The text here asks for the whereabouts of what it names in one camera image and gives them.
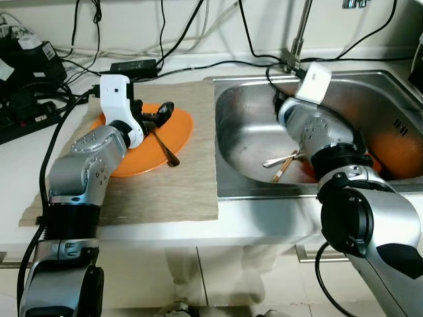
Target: white countertop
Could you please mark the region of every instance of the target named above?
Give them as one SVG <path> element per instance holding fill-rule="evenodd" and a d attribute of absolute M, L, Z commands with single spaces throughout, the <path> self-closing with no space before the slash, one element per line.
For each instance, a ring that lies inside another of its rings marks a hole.
<path fill-rule="evenodd" d="M 406 77 L 408 63 L 337 62 L 326 63 L 333 71 L 385 69 L 404 86 L 411 88 Z M 263 75 L 255 67 L 224 65 L 201 71 L 187 71 L 149 82 L 155 84 L 183 83 L 210 76 Z M 74 92 L 86 91 L 98 78 L 86 76 L 72 87 Z M 51 163 L 80 124 L 87 105 L 78 106 L 66 121 L 56 143 Z M 36 228 L 18 227 L 23 211 L 38 192 L 38 173 L 54 126 L 0 145 L 0 251 L 22 252 Z M 423 195 L 406 195 L 423 220 Z M 258 208 L 254 200 L 220 201 L 216 221 L 184 221 L 107 226 L 99 229 L 103 243 L 139 246 L 207 246 L 252 243 L 305 243 L 322 240 L 320 234 L 320 203 L 314 197 L 268 200 L 266 208 Z"/>

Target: beige placemat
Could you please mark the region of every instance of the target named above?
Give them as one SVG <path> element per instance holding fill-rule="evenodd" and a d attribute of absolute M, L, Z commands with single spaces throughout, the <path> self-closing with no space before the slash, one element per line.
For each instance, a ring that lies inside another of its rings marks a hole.
<path fill-rule="evenodd" d="M 194 132 L 178 154 L 178 167 L 164 164 L 139 176 L 111 178 L 100 212 L 100 225 L 217 219 L 212 83 L 136 85 L 134 94 L 145 103 L 173 101 L 176 107 L 191 114 Z M 90 130 L 100 113 L 99 100 L 91 99 L 89 111 L 60 156 L 68 153 L 72 142 Z M 34 225 L 41 210 L 38 194 L 23 213 L 19 225 Z"/>

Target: stainless steel sink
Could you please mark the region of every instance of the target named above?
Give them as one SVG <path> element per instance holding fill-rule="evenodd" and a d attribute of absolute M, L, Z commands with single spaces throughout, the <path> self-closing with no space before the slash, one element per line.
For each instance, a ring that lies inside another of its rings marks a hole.
<path fill-rule="evenodd" d="M 293 93 L 295 77 L 273 77 Z M 306 160 L 295 160 L 278 184 L 270 179 L 297 144 L 276 122 L 274 89 L 264 77 L 213 78 L 216 100 L 215 158 L 218 196 L 225 199 L 315 195 L 317 181 Z M 381 175 L 399 192 L 423 191 L 423 105 L 385 71 L 334 73 L 323 104 L 360 130 Z"/>

